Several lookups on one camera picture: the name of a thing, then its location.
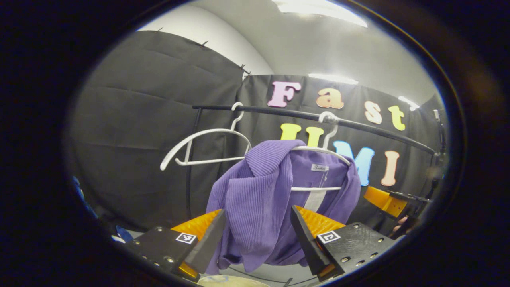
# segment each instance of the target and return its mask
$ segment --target white plastic hanger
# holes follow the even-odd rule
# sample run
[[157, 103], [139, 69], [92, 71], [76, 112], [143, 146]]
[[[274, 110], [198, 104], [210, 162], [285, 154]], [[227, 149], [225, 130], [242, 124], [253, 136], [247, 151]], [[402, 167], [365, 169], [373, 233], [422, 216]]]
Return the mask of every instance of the white plastic hanger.
[[[240, 103], [240, 102], [237, 102], [235, 103], [233, 106], [232, 106], [232, 111], [234, 111], [238, 106], [242, 106], [243, 104]], [[240, 157], [231, 157], [231, 158], [221, 158], [221, 159], [209, 159], [209, 160], [197, 160], [197, 161], [189, 161], [189, 157], [190, 157], [190, 151], [191, 151], [191, 144], [193, 142], [193, 139], [198, 137], [198, 136], [201, 136], [201, 135], [204, 135], [204, 134], [208, 134], [208, 133], [214, 133], [214, 132], [225, 132], [225, 133], [233, 133], [233, 134], [237, 134], [239, 135], [240, 137], [242, 137], [247, 143], [247, 147], [246, 147], [246, 151], [244, 152], [245, 154], [251, 149], [251, 143], [250, 141], [248, 140], [248, 138], [246, 136], [244, 136], [242, 133], [240, 132], [237, 132], [235, 131], [234, 129], [236, 128], [236, 124], [237, 122], [242, 119], [244, 115], [244, 111], [241, 112], [241, 114], [239, 115], [239, 117], [237, 117], [233, 122], [232, 122], [232, 126], [230, 127], [230, 129], [209, 129], [209, 130], [204, 130], [204, 131], [201, 131], [201, 132], [197, 132], [197, 133], [194, 133], [190, 136], [188, 136], [187, 138], [183, 139], [181, 142], [179, 142], [175, 147], [173, 147], [165, 156], [165, 158], [163, 159], [163, 161], [161, 162], [161, 165], [160, 165], [160, 169], [162, 171], [164, 171], [166, 169], [166, 166], [169, 164], [169, 162], [172, 160], [172, 158], [175, 156], [175, 154], [184, 146], [184, 145], [188, 145], [187, 148], [186, 148], [186, 157], [184, 158], [184, 161], [180, 161], [178, 158], [175, 159], [175, 162], [177, 162], [177, 164], [179, 165], [196, 165], [196, 164], [205, 164], [205, 163], [214, 163], [214, 162], [223, 162], [223, 161], [230, 161], [230, 160], [240, 160], [240, 159], [243, 159], [244, 156], [240, 156]]]
[[[326, 111], [326, 112], [323, 112], [320, 114], [319, 122], [322, 123], [324, 121], [324, 118], [327, 116], [329, 117], [329, 121], [334, 124], [334, 127], [333, 127], [333, 130], [324, 137], [324, 143], [322, 144], [321, 148], [295, 147], [292, 150], [293, 151], [315, 151], [315, 152], [319, 152], [319, 153], [331, 154], [331, 155], [334, 155], [334, 156], [338, 157], [339, 159], [341, 159], [344, 163], [347, 164], [347, 166], [350, 166], [350, 162], [345, 157], [343, 157], [342, 155], [340, 155], [336, 152], [333, 152], [333, 151], [330, 151], [327, 149], [327, 146], [329, 144], [329, 139], [332, 138], [334, 135], [336, 135], [336, 133], [338, 131], [338, 120], [340, 119], [339, 117], [335, 116], [335, 114], [333, 114], [332, 112]], [[302, 192], [302, 191], [322, 191], [322, 190], [340, 190], [340, 189], [341, 189], [341, 187], [292, 187], [290, 190]]]

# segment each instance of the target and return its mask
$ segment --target black metal rod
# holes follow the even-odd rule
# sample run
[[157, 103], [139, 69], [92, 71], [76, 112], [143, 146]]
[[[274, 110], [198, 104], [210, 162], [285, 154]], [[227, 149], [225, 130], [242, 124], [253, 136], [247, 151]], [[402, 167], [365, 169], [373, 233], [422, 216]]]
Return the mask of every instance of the black metal rod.
[[[195, 125], [193, 126], [192, 134], [196, 133], [198, 129], [198, 122], [202, 116], [202, 109], [198, 109], [195, 118]], [[189, 160], [193, 160], [193, 149], [190, 150]], [[188, 213], [188, 219], [191, 219], [191, 165], [186, 167], [186, 212]]]
[[[232, 110], [231, 106], [193, 106], [194, 109], [204, 109], [204, 110]], [[307, 113], [307, 112], [300, 112], [300, 111], [289, 111], [289, 110], [280, 110], [280, 109], [273, 109], [273, 108], [260, 108], [260, 107], [248, 107], [248, 106], [238, 106], [236, 108], [236, 111], [245, 111], [245, 112], [258, 112], [258, 113], [265, 113], [265, 114], [275, 114], [275, 115], [283, 115], [283, 116], [291, 116], [291, 117], [298, 117], [298, 118], [304, 118], [304, 119], [310, 119], [312, 121], [318, 121], [319, 115], [315, 113]], [[339, 126], [353, 128], [369, 133], [373, 133], [376, 135], [380, 135], [383, 137], [391, 138], [400, 142], [403, 142], [404, 144], [408, 144], [410, 146], [413, 146], [415, 148], [418, 148], [424, 152], [427, 152], [431, 155], [436, 153], [433, 149], [429, 148], [428, 146], [417, 142], [413, 139], [410, 139], [405, 136], [398, 135], [396, 133], [383, 130], [380, 128], [372, 127], [369, 125], [348, 121], [346, 119], [340, 119], [338, 122]]]

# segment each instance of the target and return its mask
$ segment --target pink letter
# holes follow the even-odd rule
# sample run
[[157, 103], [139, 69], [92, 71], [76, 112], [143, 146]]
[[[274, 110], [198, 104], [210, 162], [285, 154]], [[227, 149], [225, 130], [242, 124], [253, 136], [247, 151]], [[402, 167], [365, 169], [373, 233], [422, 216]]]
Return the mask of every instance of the pink letter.
[[294, 91], [301, 90], [301, 84], [298, 82], [273, 82], [274, 91], [271, 100], [267, 103], [270, 107], [283, 108], [287, 106], [284, 98], [287, 101], [292, 100], [294, 97]]
[[381, 184], [385, 186], [394, 185], [397, 180], [395, 180], [395, 172], [397, 170], [397, 159], [400, 155], [394, 151], [387, 151], [384, 153], [386, 155], [386, 173], [384, 174], [383, 179], [381, 179]]

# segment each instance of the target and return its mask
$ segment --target letter a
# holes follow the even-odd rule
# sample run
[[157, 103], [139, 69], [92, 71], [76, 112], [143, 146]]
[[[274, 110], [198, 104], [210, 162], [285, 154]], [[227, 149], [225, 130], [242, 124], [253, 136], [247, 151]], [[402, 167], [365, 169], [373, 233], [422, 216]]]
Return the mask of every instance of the letter a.
[[342, 95], [337, 89], [322, 89], [318, 92], [319, 97], [315, 100], [317, 106], [321, 108], [341, 109], [344, 107]]

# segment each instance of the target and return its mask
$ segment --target black backdrop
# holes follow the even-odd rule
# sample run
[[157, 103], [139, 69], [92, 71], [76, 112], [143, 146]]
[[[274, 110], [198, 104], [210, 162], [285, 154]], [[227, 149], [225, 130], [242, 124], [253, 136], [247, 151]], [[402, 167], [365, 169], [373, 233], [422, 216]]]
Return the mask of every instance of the black backdrop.
[[[187, 220], [186, 168], [166, 153], [191, 134], [191, 105], [232, 105], [243, 71], [215, 51], [162, 32], [136, 32], [121, 42], [91, 74], [70, 118], [68, 159], [86, 199], [99, 216], [143, 231]], [[199, 130], [227, 126], [230, 118], [204, 111]], [[196, 158], [219, 158], [223, 135], [194, 144]], [[183, 158], [185, 148], [177, 153]], [[220, 165], [193, 167], [191, 190], [210, 189]], [[192, 216], [208, 197], [194, 196]]]
[[[267, 107], [273, 93], [273, 81], [300, 82], [302, 89], [284, 109], [312, 113], [332, 111], [355, 122], [367, 121], [364, 103], [378, 103], [383, 117], [379, 128], [415, 139], [439, 149], [438, 130], [431, 109], [410, 111], [408, 104], [395, 97], [357, 85], [339, 84], [303, 76], [261, 75], [242, 80], [242, 70], [220, 54], [188, 39], [154, 31], [136, 32], [113, 49], [93, 71], [78, 95], [70, 119], [68, 158], [78, 176], [86, 198], [98, 211], [127, 228], [143, 231], [154, 225], [173, 226], [187, 220], [185, 199], [186, 167], [173, 160], [162, 172], [159, 165], [165, 154], [192, 133], [196, 110], [191, 105], [231, 105]], [[341, 109], [321, 108], [315, 100], [323, 88], [335, 88], [342, 94]], [[390, 106], [403, 111], [405, 130], [395, 129]], [[237, 113], [205, 110], [198, 130], [228, 128]], [[329, 132], [329, 125], [310, 120], [245, 113], [237, 130], [252, 145], [280, 139], [282, 123], [302, 127], [299, 139], [307, 142], [306, 127], [316, 126]], [[194, 140], [194, 160], [242, 155], [244, 142], [224, 133], [213, 133]], [[354, 156], [363, 147], [375, 151], [369, 184], [381, 185], [386, 170], [384, 152], [400, 154], [396, 184], [390, 190], [424, 195], [430, 155], [395, 140], [363, 131], [340, 127], [330, 140], [351, 145]], [[176, 155], [183, 158], [185, 148]], [[235, 162], [194, 165], [191, 177], [191, 215], [204, 213], [214, 181]], [[362, 196], [350, 222], [359, 221], [378, 227], [384, 217]]]

